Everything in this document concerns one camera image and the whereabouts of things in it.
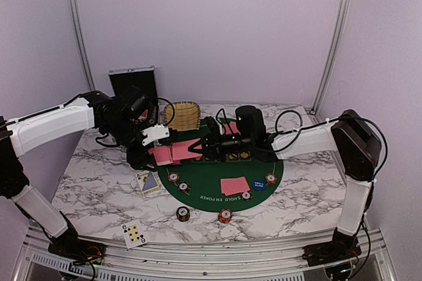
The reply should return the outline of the dealt card top seat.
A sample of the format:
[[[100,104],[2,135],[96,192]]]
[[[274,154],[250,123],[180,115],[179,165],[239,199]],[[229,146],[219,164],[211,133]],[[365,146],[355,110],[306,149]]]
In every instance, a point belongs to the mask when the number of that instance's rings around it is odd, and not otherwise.
[[[239,133],[238,129],[237,129],[237,125],[236,122],[234,121],[230,121],[227,125],[226,125],[226,130],[228,134],[236,134]]]

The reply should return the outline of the dealt card seat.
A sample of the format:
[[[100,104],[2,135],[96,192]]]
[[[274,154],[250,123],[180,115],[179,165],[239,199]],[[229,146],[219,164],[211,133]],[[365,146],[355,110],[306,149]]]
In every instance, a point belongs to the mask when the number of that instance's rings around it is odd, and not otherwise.
[[[220,180],[221,192],[225,196],[236,195],[250,191],[245,177],[227,178]]]
[[[237,129],[237,125],[236,122],[234,121],[230,121],[227,125],[226,125],[226,130],[228,134],[236,134],[239,133],[238,129]]]
[[[168,164],[168,166],[180,166],[182,162],[180,160],[174,160],[172,163]]]

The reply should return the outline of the dealt card bottom seat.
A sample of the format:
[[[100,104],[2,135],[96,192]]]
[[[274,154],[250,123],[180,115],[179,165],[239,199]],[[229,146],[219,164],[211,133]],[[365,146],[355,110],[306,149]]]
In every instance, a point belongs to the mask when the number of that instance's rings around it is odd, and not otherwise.
[[[245,177],[227,178],[220,180],[221,192],[225,196],[236,195],[250,191]]]

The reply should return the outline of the blue small blind button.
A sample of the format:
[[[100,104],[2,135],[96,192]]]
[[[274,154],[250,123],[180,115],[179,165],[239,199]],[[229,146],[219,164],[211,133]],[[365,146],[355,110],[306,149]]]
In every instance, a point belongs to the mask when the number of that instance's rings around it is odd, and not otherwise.
[[[256,179],[252,182],[253,189],[258,192],[265,190],[267,183],[263,180]]]

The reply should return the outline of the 100 chip stack bottom mat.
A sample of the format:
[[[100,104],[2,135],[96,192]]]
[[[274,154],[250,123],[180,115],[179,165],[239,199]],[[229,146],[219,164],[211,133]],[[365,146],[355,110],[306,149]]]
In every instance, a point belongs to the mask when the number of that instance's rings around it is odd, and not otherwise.
[[[241,194],[241,199],[243,201],[250,201],[252,199],[252,194],[250,192],[244,192]]]

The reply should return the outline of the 5 chip stack mat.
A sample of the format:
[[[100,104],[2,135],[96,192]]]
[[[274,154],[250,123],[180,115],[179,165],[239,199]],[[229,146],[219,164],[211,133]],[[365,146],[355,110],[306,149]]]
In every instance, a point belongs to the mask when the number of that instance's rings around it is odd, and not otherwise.
[[[269,173],[266,175],[265,181],[268,185],[275,185],[278,181],[278,178],[274,174]]]

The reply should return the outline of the red tan 5 chip stack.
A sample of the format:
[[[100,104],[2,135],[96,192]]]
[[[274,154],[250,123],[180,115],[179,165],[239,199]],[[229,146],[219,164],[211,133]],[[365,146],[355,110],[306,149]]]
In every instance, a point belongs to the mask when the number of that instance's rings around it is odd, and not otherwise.
[[[218,221],[223,223],[223,224],[227,224],[231,221],[233,217],[233,213],[230,209],[223,209],[220,211],[219,215],[218,215]]]

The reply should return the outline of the black red 100 chip stack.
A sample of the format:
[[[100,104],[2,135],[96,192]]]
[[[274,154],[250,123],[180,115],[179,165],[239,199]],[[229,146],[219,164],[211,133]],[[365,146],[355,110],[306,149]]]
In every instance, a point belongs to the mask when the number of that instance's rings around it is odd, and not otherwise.
[[[176,210],[176,217],[180,222],[187,222],[190,219],[190,210],[186,206],[180,206]]]

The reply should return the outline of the red playing card deck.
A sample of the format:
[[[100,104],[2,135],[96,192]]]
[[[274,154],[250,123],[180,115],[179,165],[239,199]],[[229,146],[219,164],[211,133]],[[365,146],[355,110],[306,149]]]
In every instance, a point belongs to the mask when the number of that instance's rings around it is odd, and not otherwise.
[[[159,146],[148,150],[152,154],[158,166],[165,166],[173,163],[171,148],[169,146]]]

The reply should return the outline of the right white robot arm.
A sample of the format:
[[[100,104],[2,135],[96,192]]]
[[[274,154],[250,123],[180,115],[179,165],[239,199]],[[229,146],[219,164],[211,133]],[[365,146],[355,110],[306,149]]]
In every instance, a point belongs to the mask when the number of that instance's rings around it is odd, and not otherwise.
[[[205,117],[210,132],[188,147],[205,158],[223,162],[232,152],[248,151],[261,162],[277,162],[315,152],[339,155],[346,177],[342,212],[326,253],[340,260],[352,249],[373,194],[375,177],[385,165],[388,145],[380,128],[352,109],[340,116],[296,130],[269,133],[260,109],[240,106],[235,110],[237,131],[221,133],[213,117]]]

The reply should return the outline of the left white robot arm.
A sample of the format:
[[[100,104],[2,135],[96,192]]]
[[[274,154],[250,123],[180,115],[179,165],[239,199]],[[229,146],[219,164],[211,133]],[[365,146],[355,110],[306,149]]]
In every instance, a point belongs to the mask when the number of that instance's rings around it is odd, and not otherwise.
[[[100,91],[75,96],[64,104],[24,117],[1,120],[1,196],[12,200],[22,213],[37,222],[70,258],[83,252],[77,232],[51,203],[30,183],[20,157],[63,137],[97,129],[110,135],[115,146],[124,146],[127,163],[143,170],[150,163],[148,148],[152,143],[147,129],[135,120],[150,106],[147,95],[131,86],[119,96]]]

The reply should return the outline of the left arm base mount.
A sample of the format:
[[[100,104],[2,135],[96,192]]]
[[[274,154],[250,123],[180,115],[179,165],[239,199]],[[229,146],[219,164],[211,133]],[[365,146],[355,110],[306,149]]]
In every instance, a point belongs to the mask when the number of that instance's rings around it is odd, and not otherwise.
[[[76,265],[102,262],[105,249],[106,246],[103,243],[88,241],[75,236],[51,237],[48,247],[50,253],[72,259],[76,262]]]

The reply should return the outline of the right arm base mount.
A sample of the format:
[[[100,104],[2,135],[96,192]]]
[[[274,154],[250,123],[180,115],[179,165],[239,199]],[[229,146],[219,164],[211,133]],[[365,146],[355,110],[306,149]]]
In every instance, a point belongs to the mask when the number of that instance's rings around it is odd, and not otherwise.
[[[308,266],[317,266],[358,257],[360,254],[362,250],[357,239],[342,239],[304,246],[302,259],[307,261]]]

